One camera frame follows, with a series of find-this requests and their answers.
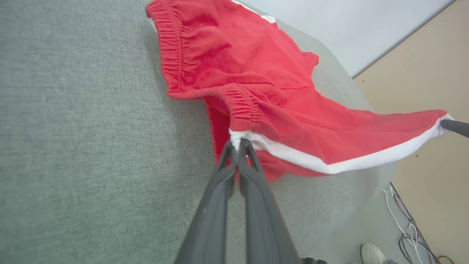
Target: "gray floor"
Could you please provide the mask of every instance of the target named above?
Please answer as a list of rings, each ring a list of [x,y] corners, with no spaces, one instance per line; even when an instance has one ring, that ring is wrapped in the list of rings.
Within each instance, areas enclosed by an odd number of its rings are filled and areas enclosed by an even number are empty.
[[[389,207],[398,219],[399,224],[404,231],[407,231],[407,219],[403,216],[391,195],[388,199]],[[401,231],[394,222],[393,216],[387,210],[384,193],[380,192],[363,208],[358,210],[343,226],[324,239],[324,242],[314,248],[307,257],[322,259],[327,261],[328,264],[361,264],[361,245],[370,243],[380,248],[387,258],[399,264],[407,264],[408,262],[397,244],[400,237]],[[425,250],[420,249],[419,254],[423,264],[430,263]],[[420,263],[413,252],[411,257],[414,263]]]

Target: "red shorts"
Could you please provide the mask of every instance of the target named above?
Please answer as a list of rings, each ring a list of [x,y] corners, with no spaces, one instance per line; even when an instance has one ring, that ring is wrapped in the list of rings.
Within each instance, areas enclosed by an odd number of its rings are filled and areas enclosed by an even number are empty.
[[[267,179],[320,176],[404,158],[445,133],[443,110],[378,115],[318,93],[319,62],[277,27],[230,0],[154,0],[161,71],[168,96],[201,99],[215,160],[227,140],[249,139]]]

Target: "white cable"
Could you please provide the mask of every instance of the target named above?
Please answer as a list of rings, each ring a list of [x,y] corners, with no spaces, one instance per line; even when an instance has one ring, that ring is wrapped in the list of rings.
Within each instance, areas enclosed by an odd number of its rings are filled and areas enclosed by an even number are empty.
[[[409,227],[408,227],[408,229],[409,229],[409,235],[407,235],[407,234],[404,232],[404,230],[403,230],[403,229],[401,228],[401,226],[399,225],[399,222],[397,221],[396,216],[395,216],[395,215],[393,214],[393,212],[391,211],[391,208],[389,208],[389,202],[387,201],[387,191],[385,191],[385,190],[383,189],[383,192],[384,192],[384,194],[386,195],[386,206],[387,206],[387,209],[388,209],[388,211],[391,213],[391,215],[394,217],[394,220],[396,220],[397,227],[401,230],[402,234],[404,234],[405,236],[410,236],[410,240],[407,238],[407,241],[408,241],[409,243],[411,243],[411,244],[414,246],[415,252],[417,253],[417,257],[418,257],[418,260],[420,261],[420,264],[424,264],[424,263],[422,262],[422,260],[420,259],[420,256],[419,256],[418,250],[417,250],[417,247],[418,247],[417,228],[416,228],[412,223],[410,223],[410,225],[409,225]],[[414,230],[415,230],[415,241],[416,241],[416,242],[414,242],[414,237],[412,237],[412,234],[410,233],[410,226],[412,226],[412,227],[414,228]]]

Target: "shoe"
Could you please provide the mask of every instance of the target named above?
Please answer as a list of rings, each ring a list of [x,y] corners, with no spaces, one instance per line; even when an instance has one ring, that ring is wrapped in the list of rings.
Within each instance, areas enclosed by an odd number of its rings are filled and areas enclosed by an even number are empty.
[[[362,246],[362,260],[363,264],[383,264],[386,261],[386,256],[375,245],[364,244]]]

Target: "wooden panel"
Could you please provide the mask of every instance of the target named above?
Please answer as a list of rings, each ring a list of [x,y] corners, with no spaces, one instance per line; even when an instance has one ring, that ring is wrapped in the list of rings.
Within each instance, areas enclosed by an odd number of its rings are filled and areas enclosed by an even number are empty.
[[[469,123],[469,0],[456,1],[354,81],[380,114],[444,109]],[[469,139],[431,140],[398,162],[392,183],[434,253],[465,263]]]

